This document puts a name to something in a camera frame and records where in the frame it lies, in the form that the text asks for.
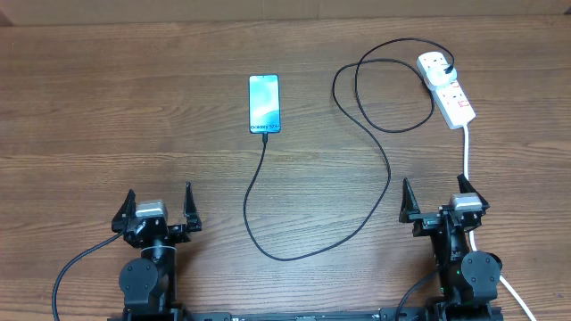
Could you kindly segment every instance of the power strip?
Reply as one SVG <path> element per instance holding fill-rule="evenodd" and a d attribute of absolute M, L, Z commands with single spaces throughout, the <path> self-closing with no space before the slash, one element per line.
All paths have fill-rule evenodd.
<path fill-rule="evenodd" d="M 452 71 L 450 82 L 443 85 L 434 85 L 434 75 L 442 75 L 450 64 L 442 53 L 430 52 L 423 53 L 418 57 L 417 66 L 420 73 L 425 78 L 426 85 L 432 92 L 432 96 L 436 100 L 440 112 L 446 119 L 446 123 L 450 129 L 462 128 L 476 117 L 474 108 L 464 94 L 460 83 L 456 79 L 456 69 Z"/>

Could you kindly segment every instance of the wooden tabletop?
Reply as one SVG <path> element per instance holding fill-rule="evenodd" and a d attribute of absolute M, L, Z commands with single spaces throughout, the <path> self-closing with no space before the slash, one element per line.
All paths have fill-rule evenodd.
<path fill-rule="evenodd" d="M 516 18 L 138 24 L 0 29 L 0 319 L 50 320 L 51 291 L 76 254 L 112 236 L 132 188 L 182 221 L 191 181 L 203 231 L 178 246 L 178 292 L 195 312 L 371 310 L 395 306 L 434 269 L 428 238 L 398 223 L 401 181 L 421 209 L 458 192 L 461 130 L 441 113 L 404 134 L 374 130 L 393 182 L 365 228 L 309 259 L 261 255 L 245 231 L 244 192 L 261 156 L 248 130 L 248 76 L 281 77 L 282 123 L 271 135 L 249 215 L 270 253 L 334 243 L 366 217 L 387 178 L 373 141 L 337 109 L 331 81 L 346 63 L 397 37 L 423 37 L 456 56 L 474 105 L 471 181 L 490 202 L 481 250 L 538 319 L 571 318 L 571 20 Z M 434 50 L 394 44 L 376 57 L 414 63 Z M 339 97 L 362 120 L 352 70 Z M 379 126 L 404 128 L 430 102 L 416 76 L 367 65 L 361 98 Z M 123 307 L 123 241 L 64 277 L 62 320 L 105 320 Z M 498 286 L 507 320 L 525 320 Z M 436 282 L 410 299 L 437 295 Z"/>

